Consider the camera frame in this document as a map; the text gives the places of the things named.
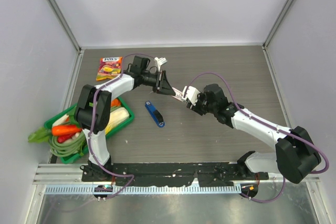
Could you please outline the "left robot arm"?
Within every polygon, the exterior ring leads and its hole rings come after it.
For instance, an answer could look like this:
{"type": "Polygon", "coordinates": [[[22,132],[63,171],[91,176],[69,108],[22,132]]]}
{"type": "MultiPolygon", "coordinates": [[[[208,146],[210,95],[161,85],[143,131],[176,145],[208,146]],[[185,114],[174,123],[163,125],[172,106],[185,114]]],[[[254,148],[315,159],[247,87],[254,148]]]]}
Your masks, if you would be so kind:
{"type": "Polygon", "coordinates": [[[89,149],[88,167],[98,180],[105,182],[112,172],[111,155],[107,148],[105,128],[110,120],[111,102],[122,94],[144,85],[162,95],[175,95],[162,66],[166,58],[155,57],[154,72],[148,68],[151,58],[144,54],[132,54],[133,62],[121,64],[121,73],[114,79],[97,86],[83,86],[77,102],[74,119],[86,137],[89,149]]]}

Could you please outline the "red white staple box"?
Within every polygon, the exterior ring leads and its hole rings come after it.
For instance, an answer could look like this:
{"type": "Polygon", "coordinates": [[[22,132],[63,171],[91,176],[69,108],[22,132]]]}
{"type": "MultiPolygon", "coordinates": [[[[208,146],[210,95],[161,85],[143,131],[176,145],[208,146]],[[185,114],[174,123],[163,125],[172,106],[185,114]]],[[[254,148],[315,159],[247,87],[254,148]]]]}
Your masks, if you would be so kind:
{"type": "Polygon", "coordinates": [[[172,96],[173,98],[175,98],[178,101],[184,102],[184,103],[187,101],[187,98],[183,97],[183,92],[182,91],[180,91],[176,88],[172,88],[172,89],[175,93],[175,95],[172,96]]]}

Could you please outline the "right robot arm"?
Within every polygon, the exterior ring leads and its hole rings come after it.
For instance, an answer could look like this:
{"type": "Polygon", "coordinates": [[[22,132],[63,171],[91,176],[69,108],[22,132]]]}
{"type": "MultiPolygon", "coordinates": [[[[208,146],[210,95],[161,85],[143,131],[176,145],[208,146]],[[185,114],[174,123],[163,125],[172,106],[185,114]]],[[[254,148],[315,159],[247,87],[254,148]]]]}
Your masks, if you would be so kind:
{"type": "Polygon", "coordinates": [[[302,127],[290,129],[274,124],[242,105],[229,102],[217,84],[207,85],[203,91],[185,86],[183,99],[187,107],[199,115],[212,114],[219,123],[243,131],[272,148],[271,153],[252,151],[243,156],[237,166],[242,179],[255,173],[279,173],[286,180],[298,184],[321,163],[321,156],[312,145],[308,132],[302,127]]]}

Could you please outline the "blue stapler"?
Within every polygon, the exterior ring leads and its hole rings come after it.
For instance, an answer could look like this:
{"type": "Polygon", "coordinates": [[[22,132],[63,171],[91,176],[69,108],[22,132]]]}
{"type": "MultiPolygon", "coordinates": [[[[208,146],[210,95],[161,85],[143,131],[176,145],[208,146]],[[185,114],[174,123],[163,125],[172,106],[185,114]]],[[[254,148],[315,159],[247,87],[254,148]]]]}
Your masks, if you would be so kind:
{"type": "Polygon", "coordinates": [[[150,114],[153,121],[156,123],[158,127],[165,126],[162,114],[156,109],[156,107],[150,101],[145,102],[145,108],[147,109],[148,113],[150,114]]]}

